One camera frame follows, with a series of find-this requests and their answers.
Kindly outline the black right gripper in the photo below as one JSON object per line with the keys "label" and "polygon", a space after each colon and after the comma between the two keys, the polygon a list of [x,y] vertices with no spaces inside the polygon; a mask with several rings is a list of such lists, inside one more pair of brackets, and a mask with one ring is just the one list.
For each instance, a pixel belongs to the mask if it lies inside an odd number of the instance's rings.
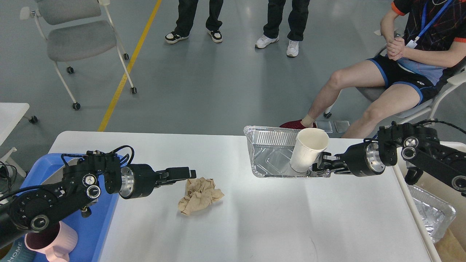
{"label": "black right gripper", "polygon": [[378,142],[363,142],[350,146],[343,154],[322,153],[322,162],[344,162],[342,166],[313,164],[312,172],[316,176],[355,175],[368,177],[382,174],[386,166],[380,158]]}

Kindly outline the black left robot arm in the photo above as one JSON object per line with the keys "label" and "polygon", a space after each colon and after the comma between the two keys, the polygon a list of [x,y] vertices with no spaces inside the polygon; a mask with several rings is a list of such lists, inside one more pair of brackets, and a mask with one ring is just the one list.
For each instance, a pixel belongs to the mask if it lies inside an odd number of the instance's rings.
{"label": "black left robot arm", "polygon": [[156,188],[197,177],[188,167],[154,171],[148,164],[133,164],[132,147],[130,154],[118,155],[126,147],[110,152],[63,153],[60,181],[27,186],[2,196],[2,200],[12,200],[1,205],[1,247],[26,233],[40,233],[77,210],[85,211],[102,193],[99,176],[104,177],[108,194],[119,194],[123,199],[147,197]]}

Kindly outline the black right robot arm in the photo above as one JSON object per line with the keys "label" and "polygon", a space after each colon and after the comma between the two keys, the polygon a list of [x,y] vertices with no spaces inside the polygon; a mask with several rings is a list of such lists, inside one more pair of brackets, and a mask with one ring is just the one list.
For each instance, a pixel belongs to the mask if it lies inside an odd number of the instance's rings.
{"label": "black right robot arm", "polygon": [[416,124],[381,126],[374,138],[348,147],[344,153],[323,152],[311,171],[315,174],[351,174],[368,177],[382,174],[386,167],[398,162],[397,149],[407,163],[406,184],[416,184],[424,172],[465,196],[466,155],[442,145],[436,129],[428,127],[431,120]]}

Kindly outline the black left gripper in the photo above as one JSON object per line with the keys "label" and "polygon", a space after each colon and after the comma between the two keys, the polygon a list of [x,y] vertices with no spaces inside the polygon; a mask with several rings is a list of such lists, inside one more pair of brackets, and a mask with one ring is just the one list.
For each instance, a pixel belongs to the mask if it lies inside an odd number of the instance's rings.
{"label": "black left gripper", "polygon": [[119,195],[124,199],[133,199],[150,195],[154,188],[195,179],[197,175],[195,170],[187,166],[155,172],[148,164],[129,164],[121,168],[121,178]]}

